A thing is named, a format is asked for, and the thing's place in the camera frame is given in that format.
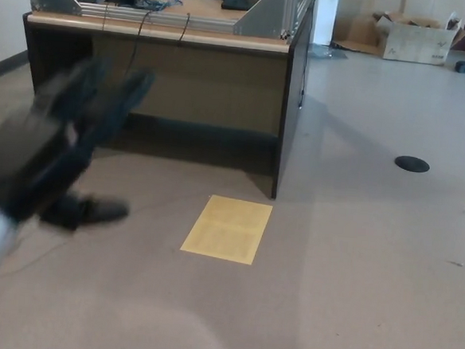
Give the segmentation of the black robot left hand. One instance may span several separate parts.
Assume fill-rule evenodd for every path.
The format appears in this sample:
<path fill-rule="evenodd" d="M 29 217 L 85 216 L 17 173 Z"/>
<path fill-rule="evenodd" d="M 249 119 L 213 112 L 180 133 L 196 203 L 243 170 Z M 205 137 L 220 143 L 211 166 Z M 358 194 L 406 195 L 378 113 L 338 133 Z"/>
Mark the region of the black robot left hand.
<path fill-rule="evenodd" d="M 123 127 L 154 82 L 150 70 L 102 86 L 107 66 L 87 59 L 56 74 L 0 124 L 0 211 L 21 224 L 32 216 L 66 231 L 124 219 L 118 198 L 81 195 L 75 181 L 95 149 Z"/>

